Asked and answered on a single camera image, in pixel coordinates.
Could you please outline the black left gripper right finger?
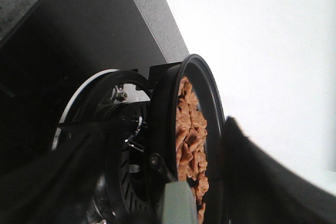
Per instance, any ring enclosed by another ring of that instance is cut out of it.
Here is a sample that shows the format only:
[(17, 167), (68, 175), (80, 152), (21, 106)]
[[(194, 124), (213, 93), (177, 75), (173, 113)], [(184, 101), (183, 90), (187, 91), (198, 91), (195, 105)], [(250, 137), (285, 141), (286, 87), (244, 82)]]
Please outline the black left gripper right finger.
[(335, 196), (267, 155), (233, 117), (226, 119), (223, 138), (231, 223), (335, 223)]

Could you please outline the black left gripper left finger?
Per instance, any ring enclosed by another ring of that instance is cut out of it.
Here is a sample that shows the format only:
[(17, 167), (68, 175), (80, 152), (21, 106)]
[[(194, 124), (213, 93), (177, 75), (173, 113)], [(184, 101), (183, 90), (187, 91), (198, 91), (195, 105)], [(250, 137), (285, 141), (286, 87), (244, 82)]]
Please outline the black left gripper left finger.
[(1, 177), (1, 223), (87, 223), (108, 144), (121, 123), (72, 125), (75, 135), (55, 151)]

